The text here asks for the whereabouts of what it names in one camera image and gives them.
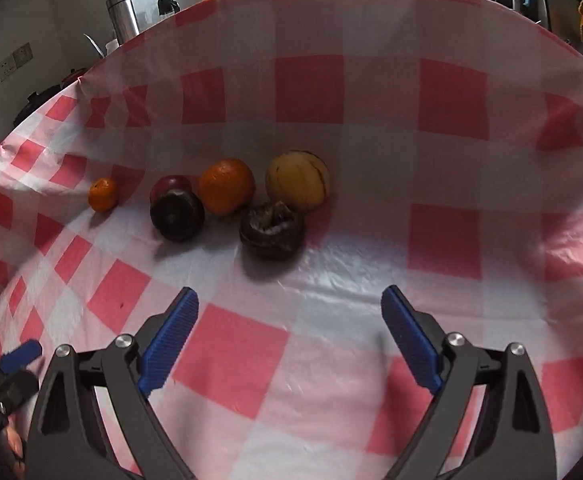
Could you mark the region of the person's left hand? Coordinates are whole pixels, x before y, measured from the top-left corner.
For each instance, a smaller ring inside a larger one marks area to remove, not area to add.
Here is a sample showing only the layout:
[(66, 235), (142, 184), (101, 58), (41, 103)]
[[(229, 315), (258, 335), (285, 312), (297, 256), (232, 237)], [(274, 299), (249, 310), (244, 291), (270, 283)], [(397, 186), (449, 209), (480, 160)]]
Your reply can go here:
[(24, 444), (22, 443), (22, 437), (16, 431), (16, 429), (7, 425), (3, 429), (3, 437), (7, 447), (7, 457), (8, 462), (11, 465), (12, 471), (17, 479), (25, 478), (26, 465), (25, 465), (25, 453)]

